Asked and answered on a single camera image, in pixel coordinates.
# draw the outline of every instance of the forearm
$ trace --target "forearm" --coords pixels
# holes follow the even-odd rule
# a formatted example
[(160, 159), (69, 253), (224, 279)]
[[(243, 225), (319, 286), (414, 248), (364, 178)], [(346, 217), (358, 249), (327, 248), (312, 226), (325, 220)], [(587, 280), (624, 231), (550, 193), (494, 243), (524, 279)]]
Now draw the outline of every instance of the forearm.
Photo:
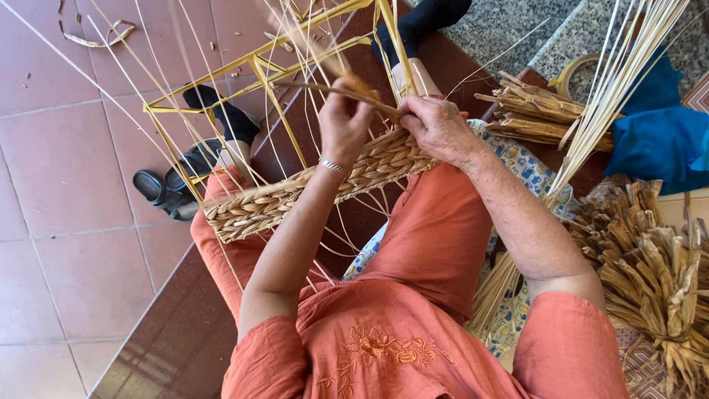
[(484, 142), (470, 140), (469, 153), (462, 169), (527, 278), (532, 296), (562, 290), (580, 294), (603, 309), (600, 281), (562, 224)]
[(256, 263), (241, 302), (240, 337), (273, 316), (296, 318), (298, 297), (343, 174), (318, 166)]

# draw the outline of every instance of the dried water hyacinth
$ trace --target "dried water hyacinth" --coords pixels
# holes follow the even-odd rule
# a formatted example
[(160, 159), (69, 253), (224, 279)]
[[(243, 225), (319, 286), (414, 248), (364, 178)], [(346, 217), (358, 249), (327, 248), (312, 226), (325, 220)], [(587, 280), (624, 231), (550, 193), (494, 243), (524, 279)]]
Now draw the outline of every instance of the dried water hyacinth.
[(703, 221), (678, 233), (661, 222), (662, 181), (616, 175), (613, 182), (607, 194), (581, 199), (571, 236), (601, 277), (608, 312), (657, 349), (652, 359), (664, 364), (668, 397), (706, 398), (709, 239)]
[[(498, 120), (485, 126), (490, 134), (544, 144), (559, 144), (573, 137), (568, 132), (584, 112), (582, 103), (526, 84), (507, 72), (498, 74), (510, 80), (500, 81), (503, 89), (493, 90), (492, 96), (475, 94), (477, 99), (498, 104), (493, 113)], [(610, 133), (601, 138), (596, 150), (613, 150)]]

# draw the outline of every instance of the orange pants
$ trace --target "orange pants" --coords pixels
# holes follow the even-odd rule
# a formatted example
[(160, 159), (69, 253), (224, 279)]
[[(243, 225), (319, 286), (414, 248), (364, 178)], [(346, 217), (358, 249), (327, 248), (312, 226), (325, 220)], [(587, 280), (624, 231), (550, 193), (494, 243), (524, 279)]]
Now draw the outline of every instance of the orange pants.
[[(237, 170), (229, 170), (243, 186)], [(225, 174), (219, 176), (230, 192), (238, 191)], [(209, 178), (207, 189), (213, 196), (225, 194), (215, 176)], [(392, 209), (378, 254), (361, 275), (339, 284), (393, 280), (417, 290), (462, 323), (472, 317), (473, 295), (491, 230), (490, 215), (470, 179), (460, 169), (443, 163), (411, 176), (410, 185)], [(242, 295), (239, 283), (246, 285), (271, 232), (223, 244), (222, 251), (203, 212), (194, 217), (191, 232), (207, 269), (238, 321)], [(327, 281), (314, 273), (308, 277), (313, 283)]]

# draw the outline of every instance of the woman's left hand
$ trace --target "woman's left hand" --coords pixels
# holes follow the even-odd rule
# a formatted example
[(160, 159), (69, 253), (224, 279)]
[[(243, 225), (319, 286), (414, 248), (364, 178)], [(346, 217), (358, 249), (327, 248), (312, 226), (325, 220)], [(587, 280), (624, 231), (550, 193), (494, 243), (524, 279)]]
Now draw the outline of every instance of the woman's left hand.
[[(333, 87), (350, 89), (346, 80), (335, 80)], [(320, 138), (323, 158), (344, 168), (351, 168), (367, 141), (372, 121), (372, 106), (356, 102), (343, 94), (330, 93), (320, 110)]]

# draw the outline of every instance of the black sandal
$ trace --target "black sandal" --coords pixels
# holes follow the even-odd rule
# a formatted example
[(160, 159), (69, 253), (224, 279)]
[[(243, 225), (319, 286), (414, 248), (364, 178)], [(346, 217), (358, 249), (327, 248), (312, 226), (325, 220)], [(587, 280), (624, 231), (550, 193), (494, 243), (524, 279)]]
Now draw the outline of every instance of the black sandal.
[[(214, 155), (219, 156), (219, 150), (222, 148), (219, 138), (208, 138), (204, 143), (211, 149)], [(182, 164), (188, 176), (195, 176), (195, 172), (197, 172), (197, 176), (204, 177), (209, 175), (212, 172), (212, 168), (217, 164), (217, 158), (214, 155), (204, 148), (204, 144), (197, 143), (196, 145), (192, 144), (189, 150), (178, 158), (178, 162)], [(187, 187), (187, 184), (182, 180), (182, 177), (180, 177), (179, 173), (175, 170), (175, 167), (170, 168), (170, 170), (165, 173), (164, 181), (167, 185), (167, 189), (175, 192), (181, 192)]]
[(133, 175), (133, 185), (151, 205), (164, 210), (171, 218), (190, 222), (199, 209), (190, 193), (174, 192), (153, 172), (141, 169)]

